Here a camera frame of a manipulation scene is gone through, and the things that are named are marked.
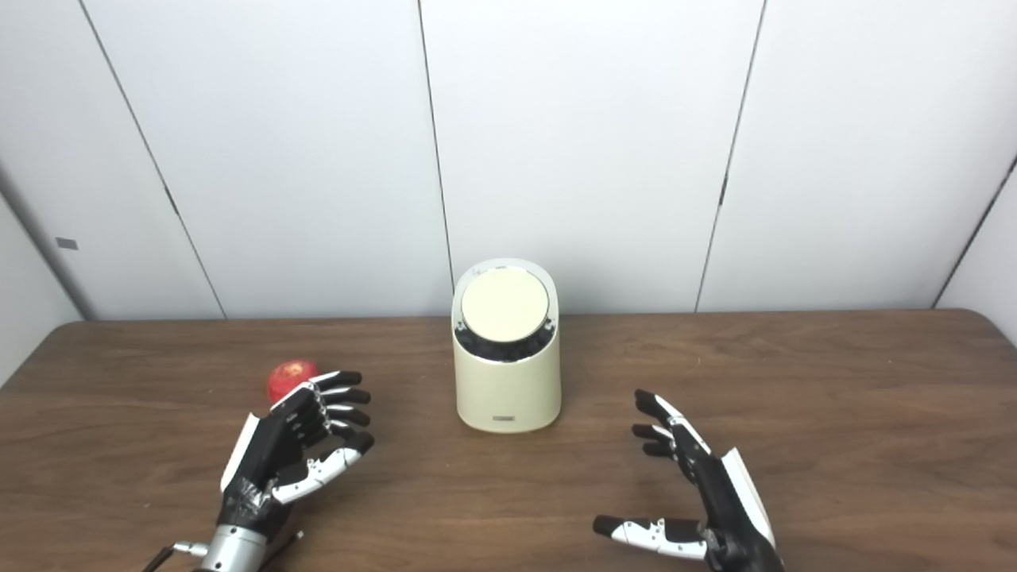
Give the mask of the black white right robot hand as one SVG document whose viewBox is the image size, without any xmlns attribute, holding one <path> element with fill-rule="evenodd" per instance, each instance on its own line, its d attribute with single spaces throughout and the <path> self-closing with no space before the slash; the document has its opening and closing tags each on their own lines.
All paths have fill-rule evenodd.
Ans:
<svg viewBox="0 0 1017 572">
<path fill-rule="evenodd" d="M 705 518 L 625 519 L 598 515 L 597 535 L 672 558 L 704 562 L 712 571 L 784 571 L 774 530 L 738 449 L 712 452 L 687 418 L 663 397 L 638 388 L 635 424 L 647 456 L 672 460 L 702 501 Z"/>
</svg>

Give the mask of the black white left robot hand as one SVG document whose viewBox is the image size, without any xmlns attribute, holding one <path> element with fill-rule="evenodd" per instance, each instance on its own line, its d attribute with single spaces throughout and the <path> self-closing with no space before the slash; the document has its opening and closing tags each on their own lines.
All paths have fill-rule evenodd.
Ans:
<svg viewBox="0 0 1017 572">
<path fill-rule="evenodd" d="M 328 485 L 375 443 L 356 409 L 371 395 L 359 371 L 330 371 L 301 381 L 270 407 L 249 414 L 219 488 L 215 524 L 273 540 L 302 497 Z"/>
</svg>

